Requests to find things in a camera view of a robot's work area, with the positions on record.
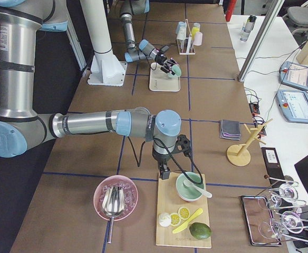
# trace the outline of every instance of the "white spoon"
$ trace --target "white spoon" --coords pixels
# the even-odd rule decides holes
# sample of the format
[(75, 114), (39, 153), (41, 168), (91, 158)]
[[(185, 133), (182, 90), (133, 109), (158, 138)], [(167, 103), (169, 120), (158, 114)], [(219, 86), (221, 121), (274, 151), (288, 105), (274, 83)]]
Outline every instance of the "white spoon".
[(199, 192), (201, 192), (204, 196), (206, 196), (207, 198), (211, 198), (213, 195), (209, 192), (206, 191), (204, 189), (201, 189), (200, 187), (197, 187), (196, 185), (194, 185), (192, 182), (190, 182), (188, 179), (184, 180), (184, 185), (186, 187), (193, 187), (194, 189), (198, 190)]

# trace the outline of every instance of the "metal tray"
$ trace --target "metal tray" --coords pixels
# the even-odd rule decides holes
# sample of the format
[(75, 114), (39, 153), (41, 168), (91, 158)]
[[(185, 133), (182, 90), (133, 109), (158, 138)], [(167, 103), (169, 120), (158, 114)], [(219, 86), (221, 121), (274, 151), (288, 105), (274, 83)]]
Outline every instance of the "metal tray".
[(265, 196), (241, 196), (245, 221), (252, 246), (279, 247), (282, 245), (279, 239), (264, 238), (258, 231), (258, 225), (268, 222), (273, 218), (273, 213), (266, 208)]

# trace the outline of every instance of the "white desk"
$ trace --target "white desk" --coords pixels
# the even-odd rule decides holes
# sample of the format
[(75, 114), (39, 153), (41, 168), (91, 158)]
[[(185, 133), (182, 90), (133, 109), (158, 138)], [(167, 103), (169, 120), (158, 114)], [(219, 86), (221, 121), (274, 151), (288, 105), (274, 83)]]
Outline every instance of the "white desk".
[[(264, 16), (257, 17), (254, 30), (250, 34), (248, 41), (242, 42), (239, 40), (239, 34), (242, 29), (242, 24), (247, 18), (248, 16), (233, 15), (230, 22), (228, 22), (228, 29), (235, 49), (236, 58), (246, 58), (264, 20)], [(290, 53), (296, 48), (298, 48), (298, 44), (288, 30), (283, 19), (277, 17), (257, 57), (280, 56)], [(296, 52), (288, 58), (288, 61), (297, 62), (295, 58)], [(250, 71), (254, 70), (261, 73), (278, 71), (287, 57), (288, 55), (271, 59), (255, 59)], [(239, 68), (242, 67), (244, 61), (245, 59), (237, 59)], [(271, 107), (278, 88), (292, 90), (289, 86), (280, 86), (278, 73), (262, 75), (249, 72), (245, 78), (244, 87), (253, 89), (256, 91), (257, 96), (262, 99), (259, 102), (259, 110), (264, 120), (267, 120), (268, 110)], [(300, 186), (297, 188), (299, 191), (299, 199), (306, 200), (308, 204), (308, 194), (302, 186), (294, 167), (298, 161), (308, 155), (308, 124), (287, 122), (276, 100), (274, 101), (268, 118), (273, 119), (273, 121), (267, 125), (267, 136), (263, 137), (263, 141), (265, 141), (267, 145), (261, 144), (261, 146), (276, 148), (284, 175), (289, 175), (300, 183)], [(296, 252), (293, 243), (288, 243), (288, 248), (289, 252)]]

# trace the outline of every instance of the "silver serving spoon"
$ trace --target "silver serving spoon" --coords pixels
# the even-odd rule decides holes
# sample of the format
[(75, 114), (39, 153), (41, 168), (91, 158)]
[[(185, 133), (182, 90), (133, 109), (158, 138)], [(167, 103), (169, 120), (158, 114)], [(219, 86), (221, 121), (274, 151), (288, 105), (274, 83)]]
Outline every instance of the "silver serving spoon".
[(120, 186), (113, 186), (106, 191), (105, 197), (102, 201), (101, 209), (103, 213), (110, 218), (110, 228), (108, 231), (107, 243), (112, 243), (112, 230), (114, 218), (121, 215), (124, 210), (124, 195), (123, 188)]
[(188, 179), (185, 179), (183, 183), (184, 183), (184, 186), (186, 186), (186, 187), (193, 187), (194, 189), (196, 189), (199, 192), (201, 192), (207, 198), (211, 198), (213, 196), (209, 191), (206, 191), (206, 190), (204, 190), (204, 189), (202, 189), (200, 187), (197, 187), (192, 182), (190, 182)]

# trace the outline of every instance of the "yellow knife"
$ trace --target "yellow knife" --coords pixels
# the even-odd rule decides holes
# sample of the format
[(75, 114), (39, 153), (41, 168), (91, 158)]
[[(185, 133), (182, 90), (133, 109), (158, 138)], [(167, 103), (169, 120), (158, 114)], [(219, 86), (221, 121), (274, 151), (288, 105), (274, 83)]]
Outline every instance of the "yellow knife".
[(203, 213), (202, 208), (197, 209), (184, 223), (182, 223), (180, 226), (174, 229), (173, 233), (179, 233), (185, 230), (188, 227), (188, 223), (190, 223), (192, 220), (194, 220), (196, 217), (198, 217), (202, 213)]

